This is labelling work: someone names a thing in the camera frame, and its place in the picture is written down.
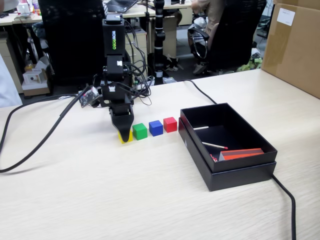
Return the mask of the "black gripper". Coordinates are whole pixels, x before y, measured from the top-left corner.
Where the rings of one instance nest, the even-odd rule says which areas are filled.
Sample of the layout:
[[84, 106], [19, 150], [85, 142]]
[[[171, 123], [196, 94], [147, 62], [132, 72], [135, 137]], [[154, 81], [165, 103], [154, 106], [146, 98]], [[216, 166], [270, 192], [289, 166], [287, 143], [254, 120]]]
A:
[[131, 126], [134, 121], [133, 100], [126, 85], [110, 82], [99, 87], [100, 106], [109, 108], [112, 125], [117, 129], [123, 142], [130, 138]]

